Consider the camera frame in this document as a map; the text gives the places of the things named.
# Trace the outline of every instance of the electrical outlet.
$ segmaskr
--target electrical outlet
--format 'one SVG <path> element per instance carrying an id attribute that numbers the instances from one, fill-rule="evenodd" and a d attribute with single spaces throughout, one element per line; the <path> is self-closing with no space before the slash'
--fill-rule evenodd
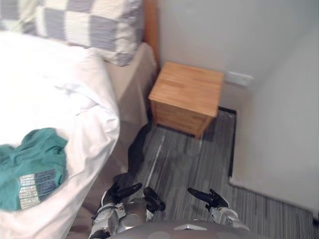
<path id="1" fill-rule="evenodd" d="M 226 72 L 225 81 L 229 83 L 233 83 L 233 84 L 244 86 L 244 87 L 249 87 L 254 80 L 255 78 L 249 75 L 240 74 L 240 73 L 236 73 L 232 71 Z"/>

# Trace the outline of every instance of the pillow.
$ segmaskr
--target pillow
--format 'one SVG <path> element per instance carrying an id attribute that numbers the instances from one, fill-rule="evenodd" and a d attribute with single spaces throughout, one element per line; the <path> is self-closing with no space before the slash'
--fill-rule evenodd
<path id="1" fill-rule="evenodd" d="M 0 0 L 0 31 L 35 34 L 33 17 L 39 0 Z"/>
<path id="2" fill-rule="evenodd" d="M 35 22 L 39 36 L 94 47 L 124 66 L 143 39 L 143 0 L 41 0 Z"/>

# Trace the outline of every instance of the gray carpet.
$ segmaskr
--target gray carpet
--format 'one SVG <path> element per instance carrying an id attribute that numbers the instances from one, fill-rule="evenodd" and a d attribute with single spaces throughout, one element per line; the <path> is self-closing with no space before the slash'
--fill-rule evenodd
<path id="1" fill-rule="evenodd" d="M 209 220 L 205 203 L 187 192 L 209 188 L 223 195 L 251 231 L 272 239 L 319 239 L 311 212 L 261 196 L 228 183 L 235 115 L 219 111 L 201 140 L 167 127 L 151 124 L 149 132 L 130 149 L 130 171 L 120 175 L 122 186 L 142 182 L 166 202 L 154 221 Z M 142 196 L 142 190 L 133 197 Z"/>

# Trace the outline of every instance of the teal cloth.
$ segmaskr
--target teal cloth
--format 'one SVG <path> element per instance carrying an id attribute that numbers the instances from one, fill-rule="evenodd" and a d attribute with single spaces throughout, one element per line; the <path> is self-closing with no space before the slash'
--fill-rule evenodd
<path id="1" fill-rule="evenodd" d="M 0 145 L 0 209 L 17 211 L 46 199 L 65 178 L 67 141 L 53 128 L 33 130 L 20 146 Z"/>

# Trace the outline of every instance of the white bedsheet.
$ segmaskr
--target white bedsheet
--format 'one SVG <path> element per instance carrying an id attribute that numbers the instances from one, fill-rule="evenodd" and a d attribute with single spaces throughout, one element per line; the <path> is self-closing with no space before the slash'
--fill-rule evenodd
<path id="1" fill-rule="evenodd" d="M 0 33 L 0 144 L 54 127 L 68 140 L 67 180 L 32 208 L 0 210 L 0 238 L 65 238 L 119 135 L 116 100 L 91 50 Z"/>

